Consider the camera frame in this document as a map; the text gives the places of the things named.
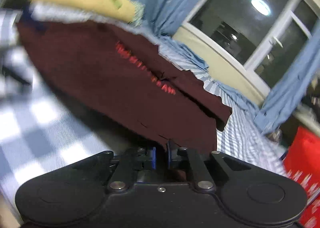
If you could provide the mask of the red fabric tote bag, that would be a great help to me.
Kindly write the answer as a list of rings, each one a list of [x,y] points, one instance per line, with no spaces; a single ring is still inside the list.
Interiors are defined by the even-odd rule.
[[[299,183],[308,196],[301,224],[319,227],[319,137],[300,126],[283,163],[287,176]]]

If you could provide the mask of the white framed window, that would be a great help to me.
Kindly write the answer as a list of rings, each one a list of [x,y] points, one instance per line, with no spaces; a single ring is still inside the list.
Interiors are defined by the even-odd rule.
[[[267,95],[318,18],[310,0],[200,0],[183,25]]]

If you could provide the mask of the maroon printed sweater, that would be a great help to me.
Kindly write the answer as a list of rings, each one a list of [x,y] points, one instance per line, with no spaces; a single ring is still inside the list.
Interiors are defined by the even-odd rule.
[[[208,153],[232,109],[140,34],[107,23],[19,22],[21,44],[58,90],[132,132]]]

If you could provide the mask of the green checkered pillow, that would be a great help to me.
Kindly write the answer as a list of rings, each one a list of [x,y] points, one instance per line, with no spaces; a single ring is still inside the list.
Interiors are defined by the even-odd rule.
[[[139,27],[143,21],[145,5],[143,3],[140,3],[139,1],[134,1],[133,6],[135,8],[135,13],[132,20],[130,21],[130,24],[135,27]]]

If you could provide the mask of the right blue star curtain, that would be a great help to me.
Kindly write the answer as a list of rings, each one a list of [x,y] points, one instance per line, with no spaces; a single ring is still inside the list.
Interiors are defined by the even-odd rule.
[[[284,76],[271,89],[261,108],[238,90],[216,81],[242,110],[249,113],[262,135],[275,131],[284,123],[300,103],[302,97],[319,70],[319,20],[311,39],[303,46]]]

